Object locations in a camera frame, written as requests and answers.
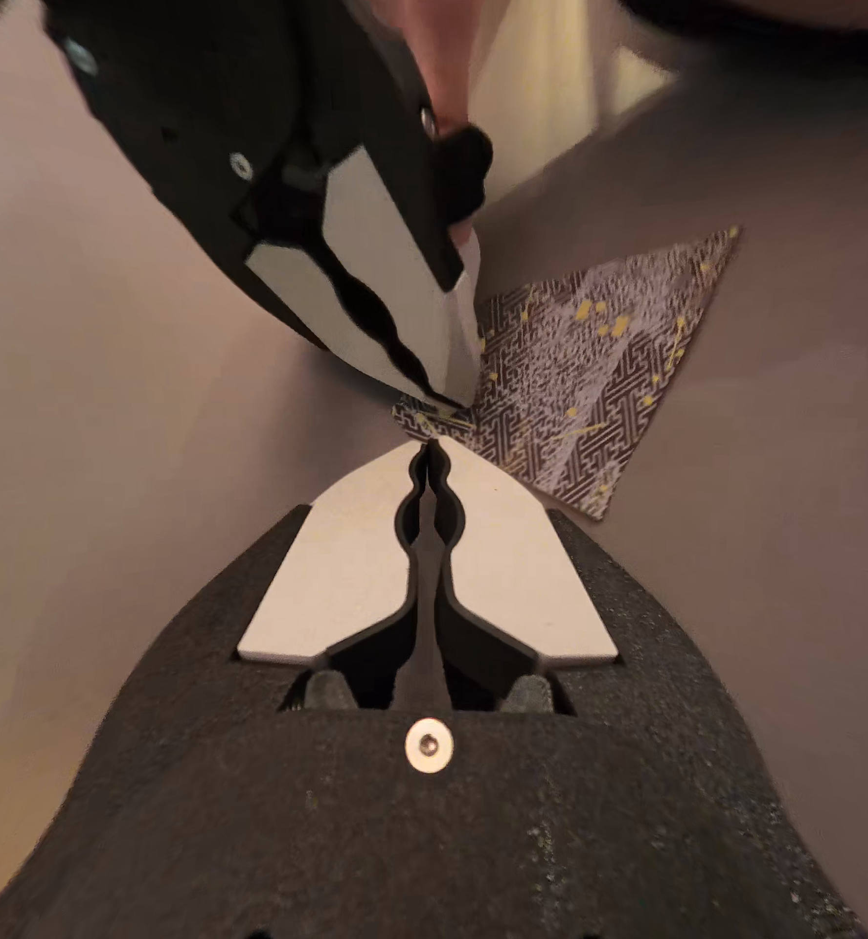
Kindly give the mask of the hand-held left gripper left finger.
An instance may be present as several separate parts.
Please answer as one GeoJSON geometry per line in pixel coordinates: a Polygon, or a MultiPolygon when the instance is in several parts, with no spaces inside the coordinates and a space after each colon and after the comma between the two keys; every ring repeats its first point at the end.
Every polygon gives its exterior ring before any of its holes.
{"type": "Polygon", "coordinates": [[[322,492],[240,639],[246,661],[314,666],[411,610],[424,450],[411,441],[322,492]]]}

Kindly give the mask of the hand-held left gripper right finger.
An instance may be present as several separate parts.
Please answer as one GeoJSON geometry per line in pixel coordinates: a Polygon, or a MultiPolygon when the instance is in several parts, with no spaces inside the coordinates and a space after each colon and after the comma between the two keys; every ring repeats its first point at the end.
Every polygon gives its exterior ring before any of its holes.
{"type": "Polygon", "coordinates": [[[457,670],[558,670],[618,650],[541,502],[457,441],[432,444],[436,633],[457,670]]]}

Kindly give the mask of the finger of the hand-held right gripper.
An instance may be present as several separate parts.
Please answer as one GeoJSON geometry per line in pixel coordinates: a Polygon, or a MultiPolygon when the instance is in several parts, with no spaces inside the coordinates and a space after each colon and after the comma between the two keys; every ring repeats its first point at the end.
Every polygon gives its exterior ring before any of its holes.
{"type": "MultiPolygon", "coordinates": [[[[344,271],[369,288],[393,318],[396,338],[423,365],[433,393],[447,401],[449,341],[438,316],[442,292],[416,249],[367,242],[340,242],[338,257],[344,271]]],[[[421,385],[398,373],[381,346],[362,331],[344,310],[330,276],[305,252],[296,248],[259,244],[248,267],[323,344],[348,365],[396,390],[420,393],[421,385]]]]}
{"type": "Polygon", "coordinates": [[[460,251],[454,286],[441,288],[365,147],[330,172],[322,232],[346,272],[392,315],[397,338],[423,365],[432,391],[454,406],[473,405],[482,356],[474,305],[478,242],[460,251]]]}

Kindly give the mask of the patterned black origami paper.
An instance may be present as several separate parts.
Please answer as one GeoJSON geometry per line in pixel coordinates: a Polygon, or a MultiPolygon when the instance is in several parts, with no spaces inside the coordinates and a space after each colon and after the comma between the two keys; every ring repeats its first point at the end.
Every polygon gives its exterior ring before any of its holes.
{"type": "Polygon", "coordinates": [[[448,414],[404,395],[393,420],[416,440],[456,440],[603,520],[741,232],[730,225],[484,300],[475,404],[448,414]]]}

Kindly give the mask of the person's right hand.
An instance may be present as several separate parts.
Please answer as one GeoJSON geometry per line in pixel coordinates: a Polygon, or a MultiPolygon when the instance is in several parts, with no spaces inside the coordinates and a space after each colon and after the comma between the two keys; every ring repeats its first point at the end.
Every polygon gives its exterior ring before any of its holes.
{"type": "Polygon", "coordinates": [[[428,88],[440,134],[469,123],[470,76],[483,1],[371,1],[407,43],[428,88]]]}

